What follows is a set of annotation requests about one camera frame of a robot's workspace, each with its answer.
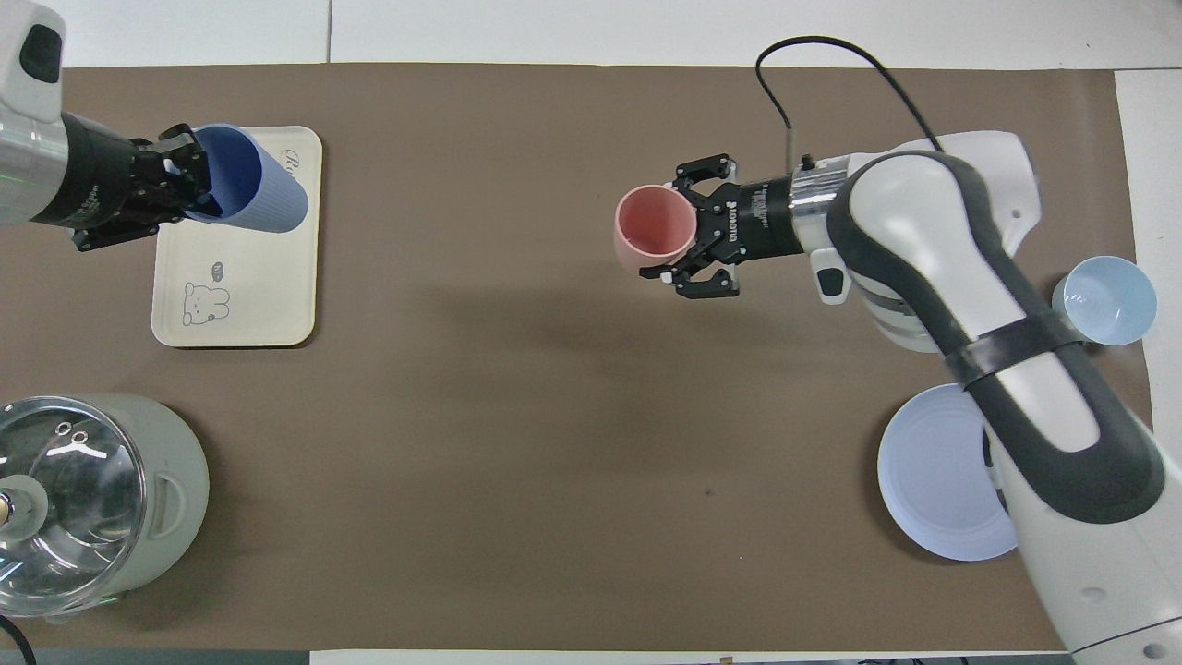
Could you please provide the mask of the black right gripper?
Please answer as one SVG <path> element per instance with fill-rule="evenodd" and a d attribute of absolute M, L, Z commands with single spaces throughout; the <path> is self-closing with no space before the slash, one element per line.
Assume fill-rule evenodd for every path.
<path fill-rule="evenodd" d="M 688 195 L 706 181 L 733 182 L 736 172 L 729 155 L 701 157 L 675 168 L 675 188 Z M 701 210 L 704 246 L 693 245 L 676 260 L 641 268 L 639 278 L 670 286 L 687 299 L 738 296 L 736 278 L 725 265 L 803 254 L 790 210 L 791 189 L 788 176 L 717 187 Z"/>

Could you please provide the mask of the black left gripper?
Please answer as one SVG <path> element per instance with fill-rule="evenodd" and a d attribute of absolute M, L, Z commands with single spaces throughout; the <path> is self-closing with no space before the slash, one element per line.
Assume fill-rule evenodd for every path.
<path fill-rule="evenodd" d="M 173 200 L 173 187 L 210 185 L 207 152 L 193 128 L 165 129 L 156 141 L 126 139 L 79 116 L 61 119 L 65 172 L 37 222 L 71 232 L 78 252 L 151 237 L 194 214 L 223 214 L 210 194 Z"/>

